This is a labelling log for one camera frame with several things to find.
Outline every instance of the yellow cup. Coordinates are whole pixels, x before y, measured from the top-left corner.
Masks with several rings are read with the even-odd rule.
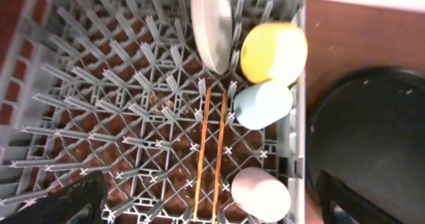
[[[307,40],[302,29],[290,23],[264,23],[246,37],[240,55],[245,77],[254,84],[279,80],[289,86],[302,73]]]

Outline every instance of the chopstick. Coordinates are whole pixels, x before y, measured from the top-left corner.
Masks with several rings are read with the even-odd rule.
[[[214,201],[212,203],[212,219],[211,223],[215,224],[215,217],[217,212],[217,201],[218,201],[218,189],[220,187],[220,169],[221,169],[221,155],[224,138],[224,119],[226,118],[227,109],[227,92],[223,93],[223,100],[221,103],[221,117],[220,117],[220,134],[218,135],[218,150],[217,150],[217,163],[215,166],[215,180],[214,180]]]
[[[205,98],[204,122],[202,125],[202,136],[201,136],[201,149],[199,150],[198,177],[197,177],[197,186],[195,190],[195,207],[193,209],[194,220],[197,220],[199,192],[201,190],[201,178],[202,178],[202,169],[203,169],[204,154],[205,154],[205,140],[207,138],[208,114],[210,111],[210,99],[211,99],[211,87],[208,87],[207,96]]]

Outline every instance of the black object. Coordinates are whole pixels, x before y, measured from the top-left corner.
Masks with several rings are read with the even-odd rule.
[[[107,194],[102,172],[94,171],[0,224],[99,224]]]
[[[324,170],[320,171],[316,191],[323,221],[327,224],[354,223],[351,219],[362,224],[401,224],[398,219]],[[335,210],[338,207],[343,211],[337,213]]]
[[[325,169],[404,223],[425,220],[425,80],[392,68],[340,80],[307,123],[307,179]]]

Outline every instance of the brown wooden surface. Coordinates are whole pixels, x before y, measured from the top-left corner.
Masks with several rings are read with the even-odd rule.
[[[307,0],[307,106],[347,73],[400,66],[425,73],[425,14]]]

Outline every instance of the white plate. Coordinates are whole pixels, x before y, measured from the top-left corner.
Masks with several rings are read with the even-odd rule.
[[[230,0],[191,0],[195,42],[205,65],[223,74],[229,66],[232,48]]]

